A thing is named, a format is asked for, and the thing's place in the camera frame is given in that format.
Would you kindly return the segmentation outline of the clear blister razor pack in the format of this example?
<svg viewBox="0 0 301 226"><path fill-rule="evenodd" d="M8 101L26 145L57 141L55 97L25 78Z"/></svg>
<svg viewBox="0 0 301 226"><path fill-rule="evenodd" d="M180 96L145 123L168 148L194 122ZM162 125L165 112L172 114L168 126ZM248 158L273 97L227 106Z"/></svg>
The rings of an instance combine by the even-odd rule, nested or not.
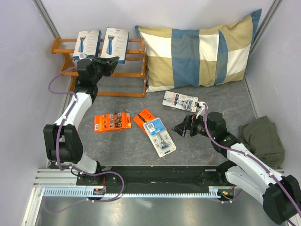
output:
<svg viewBox="0 0 301 226"><path fill-rule="evenodd" d="M176 150L176 146L160 118L144 123L143 128L160 158Z"/></svg>

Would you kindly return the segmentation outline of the orange razor cartridge pack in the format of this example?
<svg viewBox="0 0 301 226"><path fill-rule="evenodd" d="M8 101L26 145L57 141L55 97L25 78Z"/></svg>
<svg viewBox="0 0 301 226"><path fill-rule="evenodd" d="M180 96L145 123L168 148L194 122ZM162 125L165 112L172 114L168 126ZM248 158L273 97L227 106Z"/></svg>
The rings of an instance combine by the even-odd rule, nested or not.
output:
<svg viewBox="0 0 301 226"><path fill-rule="evenodd" d="M95 133L130 129L131 127L131 117L126 112L102 114L94 117Z"/></svg>

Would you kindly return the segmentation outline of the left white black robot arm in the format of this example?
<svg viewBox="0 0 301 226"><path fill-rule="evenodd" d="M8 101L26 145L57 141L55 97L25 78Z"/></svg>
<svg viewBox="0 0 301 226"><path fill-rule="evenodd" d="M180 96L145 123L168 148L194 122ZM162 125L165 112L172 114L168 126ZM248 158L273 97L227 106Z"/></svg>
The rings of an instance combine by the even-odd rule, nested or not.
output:
<svg viewBox="0 0 301 226"><path fill-rule="evenodd" d="M93 185L103 181L102 167L83 151L83 144L78 134L78 126L98 94L98 82L102 77L113 74L119 57L81 58L74 69L78 76L75 88L70 91L71 102L64 113L53 124L43 129L47 158L56 163L59 170L74 169Z"/></svg>

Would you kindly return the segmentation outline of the white box blue razor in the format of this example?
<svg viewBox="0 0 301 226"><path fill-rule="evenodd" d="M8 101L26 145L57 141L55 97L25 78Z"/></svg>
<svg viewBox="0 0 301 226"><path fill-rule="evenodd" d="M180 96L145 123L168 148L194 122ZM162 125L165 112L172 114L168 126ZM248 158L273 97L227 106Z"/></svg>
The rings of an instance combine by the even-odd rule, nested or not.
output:
<svg viewBox="0 0 301 226"><path fill-rule="evenodd" d="M85 53L88 58L97 57L101 35L100 30L80 31L75 44L73 59L75 61L80 60L79 55L81 53Z"/></svg>
<svg viewBox="0 0 301 226"><path fill-rule="evenodd" d="M101 57L119 57L118 63L124 64L129 41L129 30L120 28L106 29Z"/></svg>

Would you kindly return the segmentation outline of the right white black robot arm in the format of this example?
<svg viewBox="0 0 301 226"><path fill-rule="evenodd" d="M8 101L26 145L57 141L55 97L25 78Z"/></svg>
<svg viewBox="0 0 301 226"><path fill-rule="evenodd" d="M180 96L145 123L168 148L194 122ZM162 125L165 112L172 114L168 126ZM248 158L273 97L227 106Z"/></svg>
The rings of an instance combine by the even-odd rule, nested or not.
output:
<svg viewBox="0 0 301 226"><path fill-rule="evenodd" d="M234 135L227 131L222 114L211 112L202 115L186 115L172 130L180 136L187 133L211 139L215 151L228 159L219 165L215 174L220 185L237 185L256 199L266 215L280 225L301 214L301 188L298 180L283 176L252 154Z"/></svg>

